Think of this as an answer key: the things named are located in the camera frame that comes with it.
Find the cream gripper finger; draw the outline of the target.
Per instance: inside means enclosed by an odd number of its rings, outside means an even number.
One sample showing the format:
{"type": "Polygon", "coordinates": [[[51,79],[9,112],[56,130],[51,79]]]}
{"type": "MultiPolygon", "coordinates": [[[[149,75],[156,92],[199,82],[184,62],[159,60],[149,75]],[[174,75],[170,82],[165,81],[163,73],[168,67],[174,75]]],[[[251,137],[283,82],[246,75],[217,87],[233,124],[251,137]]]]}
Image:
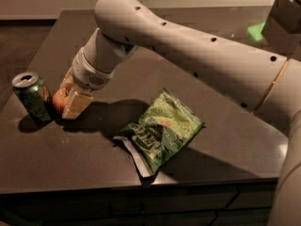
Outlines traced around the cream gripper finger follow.
{"type": "Polygon", "coordinates": [[[89,89],[72,86],[64,88],[63,92],[67,96],[67,103],[62,114],[62,118],[65,120],[75,120],[93,101],[93,96],[89,89]]]}
{"type": "Polygon", "coordinates": [[[61,89],[71,89],[73,85],[72,69],[68,69],[59,87],[61,89]]]}

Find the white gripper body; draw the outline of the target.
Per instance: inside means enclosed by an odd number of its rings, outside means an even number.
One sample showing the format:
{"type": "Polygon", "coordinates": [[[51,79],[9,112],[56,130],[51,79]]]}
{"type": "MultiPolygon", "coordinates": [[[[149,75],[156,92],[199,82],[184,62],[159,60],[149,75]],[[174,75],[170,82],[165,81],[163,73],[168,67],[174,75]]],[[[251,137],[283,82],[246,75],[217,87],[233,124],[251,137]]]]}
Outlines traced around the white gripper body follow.
{"type": "Polygon", "coordinates": [[[113,73],[103,73],[92,67],[81,48],[71,65],[73,82],[80,88],[99,90],[113,78],[113,73]]]}

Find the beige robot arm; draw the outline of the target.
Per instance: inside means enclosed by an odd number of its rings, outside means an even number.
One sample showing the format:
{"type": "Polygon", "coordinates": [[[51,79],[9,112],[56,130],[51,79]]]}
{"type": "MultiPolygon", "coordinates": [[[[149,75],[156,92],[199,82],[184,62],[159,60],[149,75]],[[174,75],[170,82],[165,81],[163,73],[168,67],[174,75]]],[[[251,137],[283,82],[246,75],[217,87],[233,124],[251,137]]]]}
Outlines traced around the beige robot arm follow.
{"type": "Polygon", "coordinates": [[[94,14],[98,27],[62,82],[63,118],[77,118],[117,65],[148,48],[288,137],[268,226],[301,226],[301,62],[173,24],[137,0],[98,0],[94,14]]]}

